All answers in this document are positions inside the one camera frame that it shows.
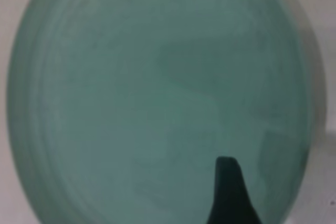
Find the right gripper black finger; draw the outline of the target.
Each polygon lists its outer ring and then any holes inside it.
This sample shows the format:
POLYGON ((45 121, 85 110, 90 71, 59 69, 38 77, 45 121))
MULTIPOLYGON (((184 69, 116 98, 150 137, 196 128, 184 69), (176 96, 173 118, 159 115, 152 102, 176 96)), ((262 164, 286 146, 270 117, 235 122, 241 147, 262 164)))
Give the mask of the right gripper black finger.
POLYGON ((218 157, 214 201, 207 223, 261 223, 248 195, 241 167, 233 157, 218 157))

